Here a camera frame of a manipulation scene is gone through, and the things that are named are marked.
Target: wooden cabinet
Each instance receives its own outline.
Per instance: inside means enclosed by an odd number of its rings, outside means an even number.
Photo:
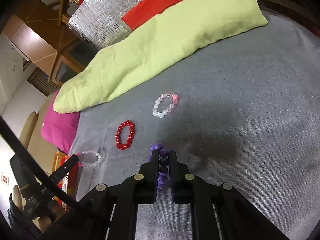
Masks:
[[[58,17],[58,12],[40,0],[23,0],[3,33],[49,76],[49,81],[61,86],[83,71],[96,52],[85,53],[86,60],[83,53],[74,53],[81,46],[91,49],[68,26],[58,25]]]

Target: black cable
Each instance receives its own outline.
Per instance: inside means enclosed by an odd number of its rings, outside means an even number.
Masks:
[[[30,169],[30,171],[44,184],[46,187],[61,201],[66,203],[68,206],[74,208],[81,213],[90,216],[93,219],[102,220],[106,223],[106,226],[110,227],[110,222],[106,221],[100,215],[95,214],[82,205],[80,205],[77,201],[71,198],[68,194],[63,192],[56,184],[54,184],[49,177],[44,173],[41,167],[36,163],[33,157],[28,153],[28,151],[24,148],[18,138],[14,135],[12,130],[3,120],[2,116],[0,116],[0,134],[4,138],[4,140],[9,144],[11,149],[15,152],[15,154],[23,161],[23,163]]]

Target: silver pillow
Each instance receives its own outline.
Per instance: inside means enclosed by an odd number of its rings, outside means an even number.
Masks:
[[[141,0],[84,0],[68,25],[91,45],[102,49],[131,33],[121,17]]]

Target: purple bead bracelet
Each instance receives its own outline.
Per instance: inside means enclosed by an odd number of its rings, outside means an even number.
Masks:
[[[151,161],[152,151],[158,150],[159,155],[161,158],[159,159],[159,165],[161,166],[159,168],[159,177],[158,177],[158,190],[168,188],[169,187],[169,179],[167,177],[167,174],[169,172],[169,169],[166,167],[169,164],[168,159],[166,158],[169,155],[169,151],[164,148],[163,144],[158,142],[155,144],[152,144],[150,147],[150,154],[148,160]]]

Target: magenta cushion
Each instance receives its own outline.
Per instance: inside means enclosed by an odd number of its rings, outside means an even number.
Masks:
[[[41,136],[57,146],[62,152],[69,153],[76,136],[80,112],[59,114],[53,110],[53,103],[59,91],[56,91],[45,114]]]

